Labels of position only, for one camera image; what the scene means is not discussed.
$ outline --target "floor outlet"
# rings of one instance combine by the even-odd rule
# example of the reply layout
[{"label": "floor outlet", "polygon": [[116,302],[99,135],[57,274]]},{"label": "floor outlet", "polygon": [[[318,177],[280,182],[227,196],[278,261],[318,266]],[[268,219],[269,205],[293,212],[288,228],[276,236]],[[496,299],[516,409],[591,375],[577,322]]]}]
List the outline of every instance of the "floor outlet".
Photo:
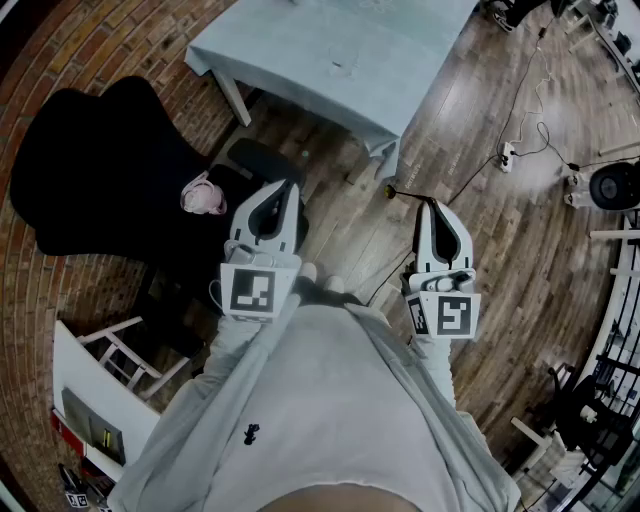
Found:
[{"label": "floor outlet", "polygon": [[500,156],[502,157],[502,164],[500,165],[503,172],[511,172],[513,167],[513,157],[515,156],[515,150],[513,146],[508,142],[502,144],[500,148]]}]

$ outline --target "electrical cable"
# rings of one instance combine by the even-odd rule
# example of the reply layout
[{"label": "electrical cable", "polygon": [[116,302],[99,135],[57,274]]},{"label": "electrical cable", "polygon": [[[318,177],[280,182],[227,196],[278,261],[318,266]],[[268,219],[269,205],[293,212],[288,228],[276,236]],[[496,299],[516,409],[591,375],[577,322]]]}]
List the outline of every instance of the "electrical cable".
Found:
[{"label": "electrical cable", "polygon": [[213,281],[211,281],[209,283],[209,286],[207,287],[207,289],[209,290],[209,297],[211,298],[211,300],[213,301],[213,303],[218,306],[218,309],[220,309],[220,311],[222,311],[222,306],[220,305],[220,303],[216,300],[216,298],[213,296],[213,292],[211,291],[211,285],[213,283],[218,283],[220,285],[220,287],[222,287],[222,282],[220,281],[220,279],[214,279]]},{"label": "electrical cable", "polygon": [[502,128],[502,132],[500,132],[500,137],[498,137],[498,142],[496,143],[496,155],[499,158],[502,158],[502,155],[500,154],[500,143],[502,142],[502,137],[504,136],[504,132],[507,131],[507,127],[509,126],[509,122],[511,121],[511,116],[513,115],[513,111],[516,108],[518,96],[520,95],[520,89],[522,89],[522,84],[524,84],[524,81],[527,78],[527,75],[529,74],[529,69],[531,69],[531,62],[533,62],[533,58],[536,56],[536,53],[540,51],[540,47],[538,46],[538,44],[540,43],[542,38],[545,36],[545,34],[547,33],[547,30],[549,29],[551,24],[555,21],[555,19],[556,18],[554,16],[553,18],[551,18],[551,21],[547,24],[546,27],[543,27],[540,29],[540,32],[538,34],[538,39],[536,40],[536,49],[531,54],[531,57],[529,57],[529,62],[527,62],[527,68],[524,71],[524,75],[522,75],[522,79],[520,80],[520,83],[518,84],[518,88],[516,89],[516,94],[513,97],[513,104],[511,105],[511,110],[509,110],[509,116],[507,117],[507,122],[504,124],[504,127]]},{"label": "electrical cable", "polygon": [[[511,105],[511,110],[509,111],[509,116],[507,117],[507,122],[505,123],[504,127],[502,128],[502,132],[500,132],[500,137],[498,138],[498,142],[496,144],[496,155],[501,159],[503,159],[503,156],[500,153],[500,144],[502,142],[502,137],[504,136],[504,133],[506,132],[507,127],[509,126],[509,122],[511,121],[511,117],[513,116],[513,111],[515,110],[515,106],[516,106],[516,103],[518,101],[518,96],[520,95],[520,89],[522,88],[522,85],[524,84],[524,81],[527,78],[527,75],[529,74],[529,70],[531,69],[531,63],[533,62],[533,58],[536,56],[536,54],[538,52],[540,52],[540,54],[542,55],[542,58],[544,59],[545,70],[547,72],[547,78],[543,78],[535,88],[536,96],[538,97],[538,101],[540,102],[540,112],[533,112],[533,111],[525,112],[524,117],[522,118],[522,122],[520,123],[520,130],[519,130],[520,138],[518,140],[510,141],[509,144],[519,144],[519,143],[522,142],[522,140],[523,140],[522,129],[524,127],[524,122],[527,119],[527,115],[529,115],[529,114],[531,114],[531,115],[542,115],[544,113],[544,104],[542,102],[542,98],[540,97],[540,94],[538,93],[538,88],[543,83],[550,82],[553,79],[553,73],[551,71],[549,71],[549,62],[547,61],[547,57],[544,55],[544,52],[540,48],[539,43],[540,43],[540,40],[542,40],[544,38],[544,36],[547,33],[547,30],[549,29],[551,24],[555,21],[555,19],[556,18],[554,16],[553,18],[551,18],[551,21],[547,24],[546,27],[543,27],[543,28],[540,29],[540,32],[538,33],[538,39],[536,41],[536,49],[531,54],[531,57],[529,57],[529,61],[527,62],[527,68],[525,69],[524,75],[522,76],[522,79],[520,80],[520,83],[518,84],[518,89],[516,90],[516,94],[515,94],[515,96],[513,98],[513,104]],[[540,129],[541,125],[546,130],[546,135]],[[549,130],[549,127],[544,123],[544,121],[538,122],[537,125],[536,125],[536,129],[538,130],[538,133],[540,134],[540,137],[542,137],[542,140],[545,143],[544,147],[542,147],[539,150],[528,151],[526,153],[518,153],[516,151],[513,151],[512,154],[514,156],[522,158],[522,157],[529,156],[529,155],[536,155],[538,153],[542,153],[543,151],[546,151],[548,148],[551,148],[551,149],[553,149],[555,154],[558,155],[560,160],[562,160],[562,163],[565,164],[567,167],[569,167],[569,169],[571,169],[574,172],[579,172],[581,169],[584,169],[586,167],[592,167],[594,165],[604,165],[604,164],[613,164],[613,163],[619,163],[619,162],[629,162],[631,160],[640,159],[640,155],[637,155],[637,156],[628,157],[628,158],[619,158],[617,160],[607,160],[607,161],[604,161],[604,162],[590,162],[590,163],[584,164],[584,165],[579,165],[579,164],[576,164],[574,162],[567,162],[565,160],[565,158],[562,156],[562,154],[560,153],[560,151],[558,151],[558,149],[553,144],[551,144],[551,130]]]},{"label": "electrical cable", "polygon": [[542,55],[542,58],[544,59],[544,67],[545,70],[547,71],[547,78],[543,78],[542,80],[540,80],[540,83],[538,85],[536,85],[536,88],[534,89],[536,96],[538,97],[538,102],[540,103],[540,112],[534,112],[532,110],[527,110],[524,114],[524,117],[522,118],[522,122],[520,123],[520,138],[518,140],[512,140],[509,141],[509,144],[513,145],[513,144],[520,144],[522,142],[522,128],[524,126],[524,122],[527,120],[527,116],[529,114],[534,115],[534,116],[541,116],[544,115],[544,104],[542,103],[542,98],[540,97],[540,93],[538,92],[538,88],[545,82],[551,82],[551,80],[553,80],[553,73],[551,73],[551,71],[549,71],[549,62],[547,62],[547,58],[544,55],[544,52],[542,51],[542,49],[540,48],[540,46],[536,45],[536,49],[540,52],[540,55]]},{"label": "electrical cable", "polygon": [[485,160],[485,162],[480,166],[480,168],[471,175],[471,178],[467,180],[467,182],[462,186],[462,188],[458,190],[458,192],[451,199],[449,199],[447,206],[450,206],[451,204],[453,204],[453,202],[456,199],[458,199],[458,197],[460,197],[460,194],[462,194],[466,190],[466,188],[471,184],[471,182],[473,181],[473,178],[475,178],[478,174],[480,174],[482,172],[482,169],[484,169],[487,166],[487,164],[491,162],[491,160],[493,160],[494,158],[499,158],[499,155],[491,155],[489,158],[487,158],[487,160]]}]

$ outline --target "brick floor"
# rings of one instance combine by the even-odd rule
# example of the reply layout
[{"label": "brick floor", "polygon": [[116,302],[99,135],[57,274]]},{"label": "brick floor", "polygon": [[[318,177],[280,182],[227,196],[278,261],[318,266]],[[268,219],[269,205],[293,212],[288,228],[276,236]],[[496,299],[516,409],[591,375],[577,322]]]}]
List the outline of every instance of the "brick floor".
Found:
[{"label": "brick floor", "polygon": [[231,3],[62,0],[0,82],[0,455],[43,512],[65,509],[56,464],[76,460],[48,419],[54,321],[82,334],[125,318],[145,268],[113,256],[42,254],[8,199],[15,154],[53,92],[72,86],[99,94],[132,74],[152,83],[178,129],[208,154],[232,113],[213,79],[183,63],[184,52]]}]

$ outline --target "table leg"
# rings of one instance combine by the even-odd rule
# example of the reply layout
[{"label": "table leg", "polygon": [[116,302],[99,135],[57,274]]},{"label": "table leg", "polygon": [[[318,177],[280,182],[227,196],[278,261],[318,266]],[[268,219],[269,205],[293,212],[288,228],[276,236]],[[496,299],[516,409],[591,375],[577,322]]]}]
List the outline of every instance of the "table leg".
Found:
[{"label": "table leg", "polygon": [[640,146],[640,140],[635,142],[629,142],[627,144],[621,144],[619,146],[610,146],[608,148],[603,148],[598,151],[600,156],[609,155],[610,153],[615,153],[616,151],[624,151],[625,149],[631,149]]},{"label": "table leg", "polygon": [[244,104],[244,100],[240,95],[240,91],[238,90],[238,86],[233,78],[230,76],[221,73],[220,71],[211,70],[213,72],[213,76],[218,82],[218,86],[220,86],[220,90],[224,97],[227,98],[229,102],[229,106],[233,113],[240,121],[242,126],[249,126],[251,123],[251,116],[249,115],[249,111],[247,110],[246,105]]},{"label": "table leg", "polygon": [[567,30],[564,31],[565,34],[569,35],[572,34],[573,32],[575,32],[575,30],[577,30],[578,28],[580,28],[582,25],[584,25],[587,20],[589,19],[589,16],[583,16],[582,18],[580,18],[578,21],[576,21],[575,23],[572,23],[569,28]]},{"label": "table leg", "polygon": [[569,7],[567,7],[567,12],[571,12],[574,9],[577,9],[578,6],[583,2],[583,0],[576,0]]},{"label": "table leg", "polygon": [[593,32],[587,34],[582,39],[580,39],[580,41],[578,41],[576,44],[574,44],[571,48],[569,48],[569,53],[575,52],[578,48],[583,47],[589,41],[593,41],[596,37],[598,37],[598,34],[594,30]]}]

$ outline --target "black cable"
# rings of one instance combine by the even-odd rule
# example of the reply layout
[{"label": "black cable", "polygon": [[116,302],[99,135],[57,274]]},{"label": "black cable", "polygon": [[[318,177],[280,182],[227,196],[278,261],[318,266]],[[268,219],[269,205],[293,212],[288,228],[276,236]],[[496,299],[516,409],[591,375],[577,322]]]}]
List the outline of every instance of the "black cable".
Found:
[{"label": "black cable", "polygon": [[636,160],[637,158],[640,158],[640,155],[638,156],[631,156],[629,158],[619,158],[618,160],[608,160],[606,162],[593,162],[590,164],[585,164],[585,165],[579,165],[578,167],[580,169],[584,169],[585,167],[591,167],[592,165],[600,165],[600,164],[615,164],[618,162],[628,162],[629,160]]},{"label": "black cable", "polygon": [[466,188],[471,184],[471,182],[473,181],[473,178],[475,178],[478,174],[480,174],[480,172],[482,172],[482,169],[484,169],[484,168],[487,166],[487,164],[488,164],[489,162],[491,162],[491,160],[493,160],[494,158],[500,158],[500,156],[499,156],[499,155],[491,155],[491,156],[490,156],[490,157],[489,157],[489,158],[488,158],[488,159],[487,159],[487,160],[486,160],[486,161],[485,161],[485,162],[480,166],[480,168],[479,168],[476,172],[474,172],[474,173],[471,175],[471,178],[469,178],[469,179],[467,180],[467,182],[462,186],[462,188],[461,188],[460,190],[458,190],[458,192],[456,193],[456,195],[454,195],[451,199],[449,199],[449,202],[447,203],[447,206],[451,205],[451,204],[452,204],[456,199],[458,199],[458,197],[460,197],[460,194],[462,194],[462,193],[465,191],[465,189],[466,189]]},{"label": "black cable", "polygon": [[[542,132],[542,130],[540,129],[540,126],[543,126],[544,129],[546,130],[546,134]],[[562,154],[560,153],[560,151],[558,151],[558,149],[551,144],[551,131],[549,130],[549,127],[546,125],[546,123],[544,121],[539,121],[538,124],[536,125],[536,129],[538,130],[538,133],[540,134],[540,137],[542,137],[542,140],[545,142],[544,147],[542,147],[541,149],[538,149],[536,151],[528,151],[526,153],[518,153],[517,151],[514,151],[513,154],[515,156],[518,157],[524,157],[524,156],[529,156],[529,155],[536,155],[538,153],[542,153],[543,151],[545,151],[547,148],[551,148],[553,149],[553,151],[555,152],[556,155],[558,155],[558,158],[560,158],[560,160],[562,160],[562,163],[565,164],[567,167],[569,167],[569,169],[571,169],[572,171],[579,171],[580,169],[584,169],[585,167],[591,167],[593,165],[603,165],[603,164],[614,164],[617,162],[627,162],[629,160],[636,160],[638,158],[640,158],[640,155],[638,156],[633,156],[633,157],[628,157],[628,158],[619,158],[618,160],[608,160],[605,162],[593,162],[590,164],[585,164],[585,165],[578,165],[575,163],[569,163],[567,162],[564,157],[562,156]]]}]

